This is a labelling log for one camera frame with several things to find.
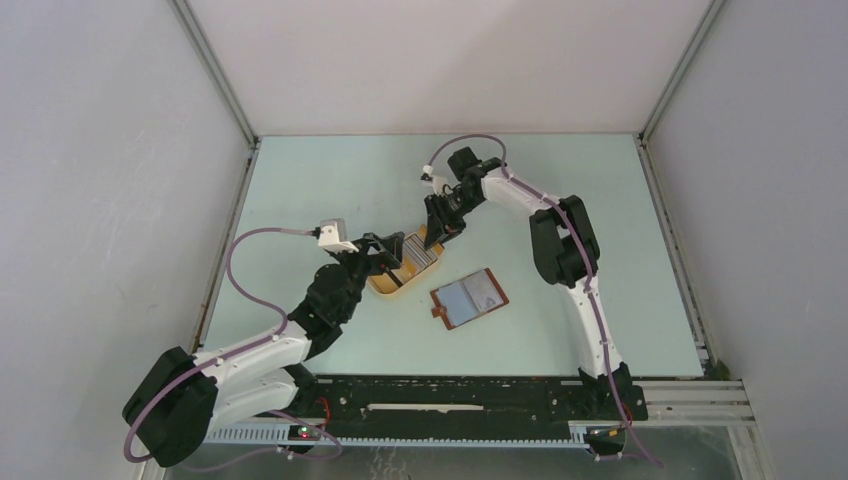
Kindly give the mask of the white striped credit card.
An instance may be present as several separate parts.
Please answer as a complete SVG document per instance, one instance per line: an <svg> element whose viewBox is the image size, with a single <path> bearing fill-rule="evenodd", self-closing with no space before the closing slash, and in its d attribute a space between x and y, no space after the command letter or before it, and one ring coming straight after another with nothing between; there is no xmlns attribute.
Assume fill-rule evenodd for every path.
<svg viewBox="0 0 848 480"><path fill-rule="evenodd" d="M485 315L509 304L508 298L489 269L482 269L465 277L461 284L478 315Z"/></svg>

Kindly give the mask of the brown leather card holder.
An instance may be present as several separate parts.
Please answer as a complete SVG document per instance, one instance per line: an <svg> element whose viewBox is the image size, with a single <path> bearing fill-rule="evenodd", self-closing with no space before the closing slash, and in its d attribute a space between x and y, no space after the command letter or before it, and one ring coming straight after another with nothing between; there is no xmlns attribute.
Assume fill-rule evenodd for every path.
<svg viewBox="0 0 848 480"><path fill-rule="evenodd" d="M501 309L498 308L494 311L491 311L485 315L478 315L474 306L471 303L464 287L461 284L461 281L465 278L458 279L449 284L443 285L435 290L430 292L431 300L433 301L433 307L431 308L431 315L433 318L440 319L445 326L445 328L450 331L456 328L459 328L463 325L468 324L471 321L479 319L485 315L491 314L492 312Z"/></svg>

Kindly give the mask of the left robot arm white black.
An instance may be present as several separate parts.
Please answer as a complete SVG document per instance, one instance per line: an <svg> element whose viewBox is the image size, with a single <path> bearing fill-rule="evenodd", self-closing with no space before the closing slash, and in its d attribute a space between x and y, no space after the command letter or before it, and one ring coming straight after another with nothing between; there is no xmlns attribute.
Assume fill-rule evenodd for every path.
<svg viewBox="0 0 848 480"><path fill-rule="evenodd" d="M124 406L126 460L171 467L220 427L260 413L299 417L312 411L316 390L304 362L341 336L370 277L400 267L405 235L368 232L349 240L339 219L306 234L333 261L316 271L304 299L287 313L246 293L248 300L277 313L280 323L217 350L163 352Z"/></svg>

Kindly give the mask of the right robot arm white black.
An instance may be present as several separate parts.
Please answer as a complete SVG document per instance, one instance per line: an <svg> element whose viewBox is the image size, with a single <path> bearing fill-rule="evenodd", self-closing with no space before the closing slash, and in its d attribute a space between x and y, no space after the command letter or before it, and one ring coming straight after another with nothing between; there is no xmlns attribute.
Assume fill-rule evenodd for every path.
<svg viewBox="0 0 848 480"><path fill-rule="evenodd" d="M448 166L453 186L427 163L421 180L433 193L425 197L427 249L444 244L466 228L465 216L490 202L528 221L534 265L541 278L557 286L577 310L582 335L579 373L585 411L606 418L622 403L632 385L629 367L612 339L599 292L600 247L584 202L576 195L560 198L531 186L498 158L479 159L471 148L455 151Z"/></svg>

